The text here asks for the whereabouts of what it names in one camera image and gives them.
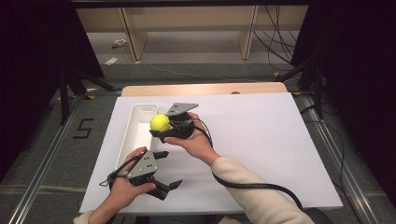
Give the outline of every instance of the person's right hand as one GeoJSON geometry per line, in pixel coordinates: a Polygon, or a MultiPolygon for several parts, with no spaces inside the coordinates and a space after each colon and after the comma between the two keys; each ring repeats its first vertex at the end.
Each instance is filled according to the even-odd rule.
{"type": "MultiPolygon", "coordinates": [[[[198,120],[198,115],[191,112],[189,112],[189,115],[192,117],[195,126],[202,130],[205,129],[201,121],[198,120]]],[[[209,166],[211,166],[213,161],[219,157],[219,154],[216,153],[212,146],[210,146],[209,140],[206,136],[196,129],[187,139],[166,137],[164,141],[171,145],[184,147],[191,156],[200,159],[209,166]]]]}

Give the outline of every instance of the hand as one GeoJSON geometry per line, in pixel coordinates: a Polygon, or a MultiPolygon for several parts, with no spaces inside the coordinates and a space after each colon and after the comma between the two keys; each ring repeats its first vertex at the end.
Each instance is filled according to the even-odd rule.
{"type": "MultiPolygon", "coordinates": [[[[189,112],[192,117],[193,123],[196,127],[204,130],[204,126],[199,121],[198,115],[189,112]]],[[[184,147],[186,151],[194,158],[200,159],[207,165],[211,166],[213,161],[219,157],[219,154],[210,146],[209,140],[206,136],[198,130],[194,130],[192,135],[187,139],[176,137],[166,137],[163,139],[165,143],[184,147]]]]}
{"type": "MultiPolygon", "coordinates": [[[[146,150],[145,147],[134,150],[126,157],[125,161],[145,153],[146,150]]],[[[136,161],[130,162],[122,170],[130,172],[135,163],[136,161]]],[[[153,183],[134,186],[127,178],[117,177],[105,201],[90,215],[90,224],[107,223],[122,208],[131,204],[138,195],[147,193],[155,188],[156,186],[153,183]]]]}

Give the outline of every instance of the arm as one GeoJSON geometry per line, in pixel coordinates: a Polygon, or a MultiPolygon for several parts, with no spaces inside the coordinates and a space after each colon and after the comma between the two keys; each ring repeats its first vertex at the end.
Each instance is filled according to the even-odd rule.
{"type": "MultiPolygon", "coordinates": [[[[138,148],[131,152],[125,161],[128,161],[134,156],[144,153],[147,149],[145,147],[138,148]]],[[[135,162],[132,161],[126,165],[122,170],[131,171],[135,162]]],[[[84,213],[80,217],[74,219],[75,224],[83,223],[107,223],[113,216],[115,216],[122,208],[131,204],[134,199],[142,194],[155,189],[153,183],[146,183],[140,186],[133,186],[127,178],[118,177],[114,181],[113,187],[107,198],[92,212],[84,213]]]]}
{"type": "MultiPolygon", "coordinates": [[[[265,183],[244,165],[220,157],[212,164],[214,175],[232,183],[265,183]]],[[[294,203],[277,190],[226,188],[253,223],[313,223],[294,203]]]]}
{"type": "MultiPolygon", "coordinates": [[[[194,125],[204,129],[198,116],[189,113],[195,119],[194,125]]],[[[193,157],[212,168],[214,175],[233,183],[265,183],[263,179],[251,173],[244,165],[230,158],[221,157],[209,144],[206,137],[194,131],[188,139],[165,138],[166,143],[184,147],[193,157]]],[[[313,223],[294,203],[277,190],[272,189],[229,189],[233,198],[242,206],[247,217],[253,223],[313,223]]]]}

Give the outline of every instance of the fingers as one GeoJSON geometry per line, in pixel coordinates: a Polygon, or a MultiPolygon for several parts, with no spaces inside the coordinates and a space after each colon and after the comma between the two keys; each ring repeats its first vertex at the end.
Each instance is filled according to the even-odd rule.
{"type": "Polygon", "coordinates": [[[165,137],[163,139],[163,141],[170,145],[180,146],[180,141],[182,141],[182,140],[180,138],[176,138],[176,137],[165,137]]]}
{"type": "Polygon", "coordinates": [[[189,113],[195,126],[197,126],[198,128],[201,128],[201,129],[204,128],[204,125],[202,125],[201,121],[199,120],[199,116],[197,114],[194,114],[191,112],[187,112],[187,113],[189,113]]]}
{"type": "Polygon", "coordinates": [[[137,187],[134,187],[134,190],[139,195],[139,194],[142,194],[142,193],[147,193],[149,191],[152,191],[152,190],[154,190],[156,188],[157,188],[157,186],[155,186],[155,184],[146,183],[146,184],[142,184],[142,185],[139,185],[137,187]]]}
{"type": "MultiPolygon", "coordinates": [[[[143,154],[147,151],[148,149],[146,147],[140,147],[135,149],[134,151],[132,151],[131,153],[128,154],[128,156],[126,157],[125,161],[130,160],[131,158],[138,156],[140,154],[143,154]]],[[[131,161],[129,162],[122,170],[125,171],[130,171],[132,169],[132,167],[134,167],[134,164],[136,163],[136,161],[131,161]]]]}

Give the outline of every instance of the gray carpet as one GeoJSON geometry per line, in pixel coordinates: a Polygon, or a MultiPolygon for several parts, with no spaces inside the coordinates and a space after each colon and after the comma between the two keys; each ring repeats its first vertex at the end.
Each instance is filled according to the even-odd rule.
{"type": "MultiPolygon", "coordinates": [[[[248,82],[250,80],[272,81],[273,69],[270,65],[262,64],[154,64],[161,69],[172,70],[179,74],[156,71],[149,64],[133,65],[103,65],[106,75],[105,81],[116,87],[128,85],[155,85],[155,84],[178,84],[178,83],[216,83],[216,82],[248,82]]],[[[288,69],[285,64],[275,66],[288,69]]],[[[286,82],[290,91],[296,90],[296,79],[286,82]]],[[[84,82],[88,88],[95,88],[91,82],[84,82]]],[[[78,209],[84,196],[85,188],[91,177],[106,128],[111,117],[112,109],[118,97],[107,91],[89,93],[96,95],[93,100],[84,100],[78,107],[70,127],[66,133],[62,146],[50,167],[46,179],[35,198],[25,223],[71,223],[73,217],[78,215],[78,209]],[[83,119],[93,119],[84,122],[85,128],[92,128],[88,138],[78,138],[86,134],[86,131],[78,131],[78,126],[83,119]]],[[[306,108],[305,97],[295,97],[295,102],[300,110],[306,108]]],[[[23,151],[14,162],[6,178],[0,185],[0,223],[7,223],[24,189],[33,178],[42,158],[50,147],[61,120],[61,105],[54,96],[51,102],[52,109],[43,115],[40,126],[32,136],[31,148],[23,151]]],[[[367,168],[364,160],[357,154],[353,142],[348,136],[342,121],[337,117],[332,105],[323,106],[325,122],[330,124],[341,134],[342,141],[337,132],[330,129],[337,144],[344,143],[346,162],[353,175],[358,180],[361,188],[373,206],[379,218],[379,223],[396,223],[396,210],[390,203],[375,178],[367,168]]],[[[310,120],[310,111],[303,114],[305,120],[310,120]]],[[[339,182],[339,173],[325,147],[315,123],[306,123],[318,153],[331,177],[336,183],[339,182]]],[[[339,191],[344,207],[325,211],[334,224],[358,223],[346,195],[339,191]]],[[[115,223],[121,223],[119,216],[115,223]]]]}

